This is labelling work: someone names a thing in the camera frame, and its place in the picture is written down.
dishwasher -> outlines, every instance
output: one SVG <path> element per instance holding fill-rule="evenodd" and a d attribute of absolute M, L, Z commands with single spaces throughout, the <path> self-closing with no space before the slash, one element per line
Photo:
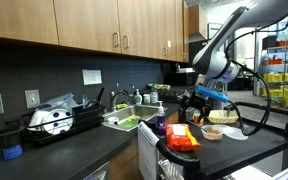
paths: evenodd
<path fill-rule="evenodd" d="M 109 162 L 107 162 L 84 178 L 84 180 L 111 180 L 109 170 Z"/>

lower cabinet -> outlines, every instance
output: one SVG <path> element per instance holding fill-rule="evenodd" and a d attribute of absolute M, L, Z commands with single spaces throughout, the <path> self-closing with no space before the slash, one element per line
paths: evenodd
<path fill-rule="evenodd" d="M 178 122 L 178 112 L 166 119 L 168 124 Z M 131 144 L 110 160 L 110 175 L 112 180 L 142 180 L 144 179 L 138 167 L 138 140 L 133 137 Z"/>

sink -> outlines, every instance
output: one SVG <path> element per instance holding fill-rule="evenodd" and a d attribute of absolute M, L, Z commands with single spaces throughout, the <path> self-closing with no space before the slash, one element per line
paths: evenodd
<path fill-rule="evenodd" d="M 139 118 L 148 121 L 155 117 L 157 112 L 157 106 L 133 105 L 115 112 L 104 114 L 104 122 L 102 124 L 107 127 L 128 132 L 137 127 Z M 107 119 L 110 117 L 118 117 L 119 121 L 115 124 L 108 123 Z"/>

light switch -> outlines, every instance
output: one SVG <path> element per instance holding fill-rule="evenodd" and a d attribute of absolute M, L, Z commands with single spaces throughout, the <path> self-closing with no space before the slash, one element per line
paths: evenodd
<path fill-rule="evenodd" d="M 25 91 L 27 108 L 34 108 L 40 105 L 40 95 L 38 89 Z"/>

faucet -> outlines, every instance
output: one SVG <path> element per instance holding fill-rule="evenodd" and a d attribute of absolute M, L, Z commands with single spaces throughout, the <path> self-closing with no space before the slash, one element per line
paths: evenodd
<path fill-rule="evenodd" d="M 112 107 L 113 97 L 114 97 L 114 95 L 116 93 L 115 91 L 117 91 L 117 89 L 118 89 L 118 83 L 116 83 L 115 88 L 110 91 L 110 106 L 111 107 Z"/>
<path fill-rule="evenodd" d="M 125 91 L 118 91 L 114 94 L 114 96 L 112 97 L 112 101 L 111 101 L 111 108 L 112 108 L 112 112 L 116 111 L 116 99 L 117 97 L 123 94 L 126 97 L 125 102 L 128 101 L 128 94 Z"/>

